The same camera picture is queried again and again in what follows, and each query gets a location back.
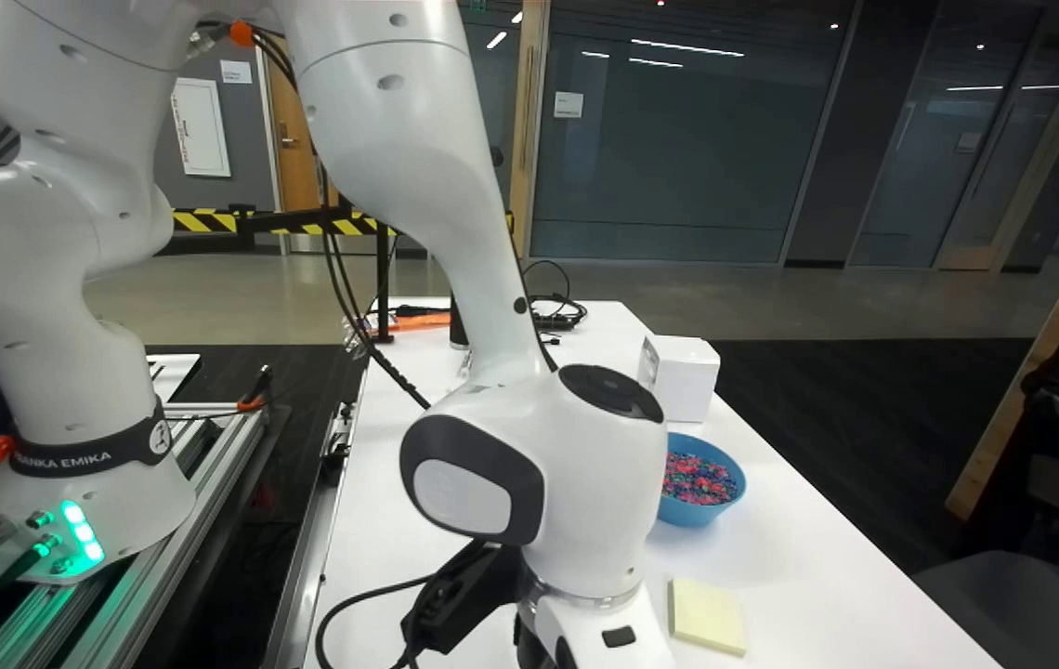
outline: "glass wall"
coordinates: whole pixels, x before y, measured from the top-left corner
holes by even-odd
[[[462,0],[462,23],[475,64],[480,104],[491,136],[499,187],[510,192],[516,70],[518,70],[518,0]]]
[[[916,80],[899,112],[850,262],[932,262],[1034,27],[1034,8],[945,2]]]
[[[1044,33],[1035,50],[1025,60],[1011,96],[1002,100],[1000,122],[987,132],[987,147],[971,177],[971,189],[945,237],[938,262],[957,262],[961,249],[983,249],[997,240],[1005,204],[1035,156],[1046,122],[1059,109],[1059,33]]]
[[[554,0],[535,252],[779,262],[850,0]]]

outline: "table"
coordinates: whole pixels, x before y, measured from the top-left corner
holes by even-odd
[[[556,363],[595,359],[636,375],[651,332],[615,299],[589,299],[577,335],[551,345]],[[431,400],[462,384],[462,345],[447,332],[397,335],[382,348]],[[319,613],[382,582],[434,573],[463,540],[431,527],[402,491],[397,443],[421,407],[380,371],[360,384],[353,452],[340,477],[323,553]],[[720,582],[744,610],[746,657],[672,639],[680,669],[982,669],[997,664],[925,592],[914,588],[857,527],[834,512],[724,400],[703,422],[677,422],[724,446],[751,486],[707,531],[658,524],[645,540],[651,599],[668,621],[663,582]],[[385,669],[402,655],[397,621],[412,602],[388,595],[340,613],[325,630],[334,669]],[[511,604],[499,610],[449,657],[422,669],[511,669]]]

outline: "door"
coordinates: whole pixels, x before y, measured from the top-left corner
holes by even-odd
[[[952,0],[899,109],[850,266],[932,266],[977,172],[1002,89],[1039,27],[1035,8]]]
[[[935,266],[1000,266],[1059,152],[1059,9],[1002,84],[977,168],[948,223]]]
[[[266,60],[266,109],[271,109],[271,147],[277,206],[302,210],[319,206],[319,163],[312,152],[307,122],[298,89]]]

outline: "sticky note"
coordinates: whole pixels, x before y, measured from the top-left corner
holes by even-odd
[[[744,613],[729,592],[694,582],[694,581],[672,581],[668,613],[672,613],[677,639],[688,639],[688,643],[699,643],[720,655],[746,655]]]

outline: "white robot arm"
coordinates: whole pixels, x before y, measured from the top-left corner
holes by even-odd
[[[412,506],[462,536],[518,547],[518,621],[554,664],[672,664],[642,588],[663,428],[601,369],[554,371],[502,223],[468,39],[453,0],[0,0],[0,114],[22,152],[0,172],[0,387],[22,446],[0,515],[69,506],[34,581],[80,581],[183,524],[192,491],[165,458],[141,345],[80,304],[94,270],[154,252],[163,100],[201,18],[277,16],[334,187],[427,246],[473,339],[468,384],[402,443]]]

